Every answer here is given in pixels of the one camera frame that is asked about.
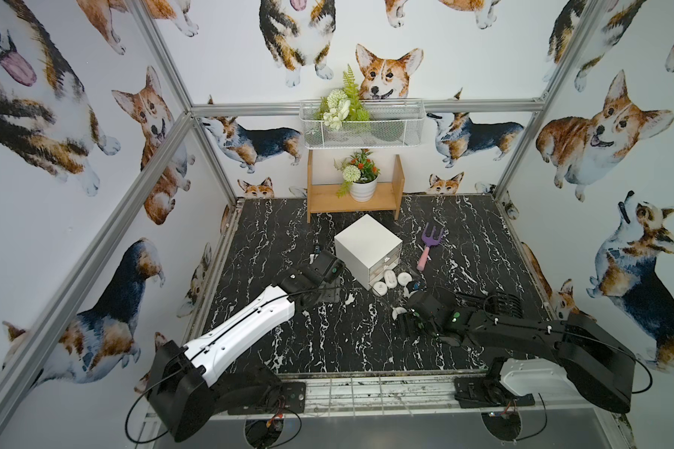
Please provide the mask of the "white earphone case oval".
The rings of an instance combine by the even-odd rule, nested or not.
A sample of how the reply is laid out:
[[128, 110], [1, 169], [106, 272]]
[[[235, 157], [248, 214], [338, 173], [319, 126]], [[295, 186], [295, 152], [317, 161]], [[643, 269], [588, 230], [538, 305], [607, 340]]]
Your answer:
[[397, 287], [397, 275], [391, 269], [386, 269], [384, 271], [384, 283], [387, 284], [389, 289]]

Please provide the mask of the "white earphone case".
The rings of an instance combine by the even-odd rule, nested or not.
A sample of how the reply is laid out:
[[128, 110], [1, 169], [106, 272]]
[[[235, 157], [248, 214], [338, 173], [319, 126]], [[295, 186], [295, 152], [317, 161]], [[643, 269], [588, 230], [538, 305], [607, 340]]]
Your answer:
[[412, 281], [413, 277], [408, 272], [401, 272], [397, 275], [397, 282], [401, 286], [407, 286]]
[[396, 321], [398, 317], [402, 314], [407, 314], [408, 310], [403, 307], [397, 307], [392, 309], [391, 317], [393, 321]]
[[373, 286], [373, 290], [378, 297], [384, 297], [388, 293], [389, 288], [384, 282], [376, 282]]

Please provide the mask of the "white mini drawer cabinet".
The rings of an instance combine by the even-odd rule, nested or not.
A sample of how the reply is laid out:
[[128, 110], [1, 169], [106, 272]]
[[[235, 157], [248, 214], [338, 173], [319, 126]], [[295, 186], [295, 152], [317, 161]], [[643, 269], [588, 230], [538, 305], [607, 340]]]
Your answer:
[[401, 259], [403, 241], [365, 214], [334, 237], [336, 256], [355, 280], [370, 290]]

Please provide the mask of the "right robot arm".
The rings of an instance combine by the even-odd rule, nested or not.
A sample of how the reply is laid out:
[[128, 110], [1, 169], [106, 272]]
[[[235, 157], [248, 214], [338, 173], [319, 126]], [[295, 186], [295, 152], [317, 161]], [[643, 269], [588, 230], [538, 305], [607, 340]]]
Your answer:
[[500, 383], [514, 396], [543, 391], [538, 363], [558, 366], [559, 374], [594, 406], [629, 413], [634, 396], [636, 356], [592, 319], [571, 314], [562, 320], [523, 315], [519, 297], [496, 292], [487, 297], [418, 290], [392, 312], [402, 333], [452, 347], [498, 348], [524, 354], [532, 368], [521, 374], [498, 365]]

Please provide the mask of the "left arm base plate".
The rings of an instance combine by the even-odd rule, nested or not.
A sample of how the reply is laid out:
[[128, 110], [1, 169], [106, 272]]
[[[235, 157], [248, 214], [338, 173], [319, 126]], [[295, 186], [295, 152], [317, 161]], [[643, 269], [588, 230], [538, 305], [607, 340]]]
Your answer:
[[238, 405], [228, 410], [229, 415], [275, 415], [287, 411], [304, 413], [305, 382], [286, 382], [266, 390], [255, 403]]

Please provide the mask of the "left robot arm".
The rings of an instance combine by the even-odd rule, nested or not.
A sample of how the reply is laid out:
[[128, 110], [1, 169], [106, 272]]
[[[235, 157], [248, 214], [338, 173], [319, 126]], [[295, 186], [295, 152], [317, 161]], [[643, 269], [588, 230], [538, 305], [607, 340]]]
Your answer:
[[309, 264], [291, 268], [243, 310], [184, 345], [173, 340], [155, 353], [142, 396], [176, 443], [203, 428], [217, 413], [255, 410], [282, 415], [297, 393], [267, 367], [230, 373], [248, 349], [296, 312], [316, 306], [336, 291], [344, 262], [323, 251]]

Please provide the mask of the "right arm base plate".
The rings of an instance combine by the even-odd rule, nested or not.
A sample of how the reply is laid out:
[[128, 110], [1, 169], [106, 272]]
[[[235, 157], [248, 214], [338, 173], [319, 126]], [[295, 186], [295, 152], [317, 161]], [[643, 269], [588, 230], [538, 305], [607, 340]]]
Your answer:
[[455, 378], [454, 398], [462, 409], [534, 406], [534, 396], [516, 396], [494, 379], [487, 377]]

